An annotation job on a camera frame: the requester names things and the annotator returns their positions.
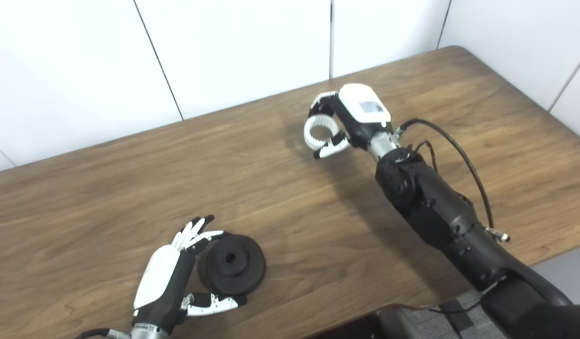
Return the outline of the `white and black right hand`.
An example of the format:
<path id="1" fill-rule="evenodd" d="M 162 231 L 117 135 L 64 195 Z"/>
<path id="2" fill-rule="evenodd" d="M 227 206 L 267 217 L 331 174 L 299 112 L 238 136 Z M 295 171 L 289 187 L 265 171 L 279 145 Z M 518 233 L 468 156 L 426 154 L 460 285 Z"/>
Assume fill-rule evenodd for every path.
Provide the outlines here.
<path id="1" fill-rule="evenodd" d="M 352 146 L 369 152 L 379 162 L 398 148 L 390 126 L 391 115 L 374 90 L 365 84 L 349 83 L 314 99 L 304 125 L 304 140 L 315 159 Z"/>

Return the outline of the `white and black left hand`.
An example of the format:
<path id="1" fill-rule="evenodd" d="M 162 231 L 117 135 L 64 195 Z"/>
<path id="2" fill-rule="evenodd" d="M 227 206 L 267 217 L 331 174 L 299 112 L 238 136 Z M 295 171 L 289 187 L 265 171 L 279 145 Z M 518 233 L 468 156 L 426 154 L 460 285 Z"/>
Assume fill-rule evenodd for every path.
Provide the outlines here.
<path id="1" fill-rule="evenodd" d="M 167 339 L 188 317 L 205 317 L 242 307 L 243 294 L 185 294 L 197 256 L 209 242 L 229 235 L 223 230 L 204 232 L 213 215 L 195 217 L 169 244 L 150 258 L 133 303 L 132 339 Z"/>

